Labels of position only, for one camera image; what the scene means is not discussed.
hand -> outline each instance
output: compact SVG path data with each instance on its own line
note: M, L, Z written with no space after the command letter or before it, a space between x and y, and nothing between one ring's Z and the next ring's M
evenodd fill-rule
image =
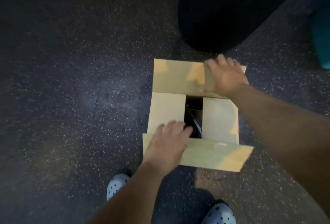
M184 129L184 122L171 121L158 126L149 143L142 164L152 165L162 176L176 168L186 148L192 127Z
M233 92L241 85L249 85L240 63L235 59L226 59L220 54L216 60L209 59L205 63L210 67L215 81L215 87L205 88L206 92L213 92L230 99Z

dark speckled floor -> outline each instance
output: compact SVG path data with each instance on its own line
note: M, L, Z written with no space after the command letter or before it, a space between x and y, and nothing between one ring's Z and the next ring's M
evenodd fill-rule
M287 0L228 55L256 88L330 114L330 71L308 28L322 0ZM178 0L0 0L2 223L84 223L106 186L142 160L154 58L203 61L183 43ZM199 223L217 198L238 223L321 223L327 218L256 147L241 173L179 167L161 185L153 223Z

left hand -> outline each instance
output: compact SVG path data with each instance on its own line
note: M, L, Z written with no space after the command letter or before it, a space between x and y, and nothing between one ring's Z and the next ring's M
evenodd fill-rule
M192 133L192 127L184 129L184 122L171 121L158 126L149 143L142 164L152 165L161 176L166 176L180 161Z

polka dot shoe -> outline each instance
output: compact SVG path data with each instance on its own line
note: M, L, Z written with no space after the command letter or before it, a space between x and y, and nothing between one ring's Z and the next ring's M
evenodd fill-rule
M120 173L115 175L111 181L109 182L108 189L107 189L107 200L110 200L111 197L114 196L118 190L128 182L129 176L124 173Z
M236 224L233 211L225 203L216 203L204 216L202 224Z

open cardboard box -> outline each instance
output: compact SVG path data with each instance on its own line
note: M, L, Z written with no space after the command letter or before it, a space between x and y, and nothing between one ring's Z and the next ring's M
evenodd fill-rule
M238 109L233 102L203 92L214 80L203 63L155 59L152 97L143 153L157 126L184 121L186 104L193 105L202 124L202 139L190 138L181 165L239 172L253 147L239 144Z

